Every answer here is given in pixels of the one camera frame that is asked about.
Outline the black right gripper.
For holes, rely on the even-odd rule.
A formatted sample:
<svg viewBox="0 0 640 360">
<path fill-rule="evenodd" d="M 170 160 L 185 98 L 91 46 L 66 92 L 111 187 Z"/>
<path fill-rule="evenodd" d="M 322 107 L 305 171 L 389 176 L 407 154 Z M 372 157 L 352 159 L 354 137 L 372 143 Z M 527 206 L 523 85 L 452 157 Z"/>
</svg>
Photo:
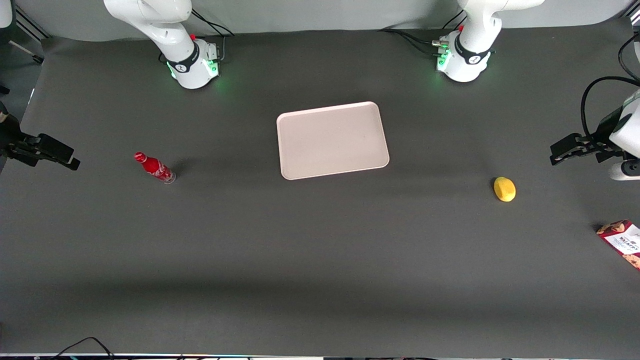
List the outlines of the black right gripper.
<svg viewBox="0 0 640 360">
<path fill-rule="evenodd" d="M 24 141 L 28 135 L 23 133 L 18 119 L 0 102 L 0 148 L 3 157 L 19 161 L 26 166 L 35 167 L 38 159 L 14 152 L 16 144 Z M 71 171 L 77 171 L 80 160 L 73 157 L 74 149 L 47 134 L 38 135 L 38 149 L 42 160 L 59 164 Z"/>
</svg>

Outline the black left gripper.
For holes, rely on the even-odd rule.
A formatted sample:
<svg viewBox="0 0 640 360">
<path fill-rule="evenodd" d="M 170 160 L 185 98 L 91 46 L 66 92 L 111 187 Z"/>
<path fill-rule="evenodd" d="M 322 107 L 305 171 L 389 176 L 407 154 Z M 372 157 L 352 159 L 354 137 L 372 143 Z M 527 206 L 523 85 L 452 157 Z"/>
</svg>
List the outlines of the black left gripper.
<svg viewBox="0 0 640 360">
<path fill-rule="evenodd" d="M 580 141 L 579 133 L 571 133 L 556 141 L 550 146 L 551 166 L 572 159 L 595 155 L 597 162 L 601 163 L 611 158 L 620 157 L 624 163 L 632 161 L 632 155 L 623 150 L 620 145 L 610 139 L 610 136 L 620 130 L 628 120 L 628 105 L 621 105 L 599 121 L 599 125 L 590 132 L 586 121 L 586 107 L 580 107 L 580 120 L 586 141 Z"/>
</svg>

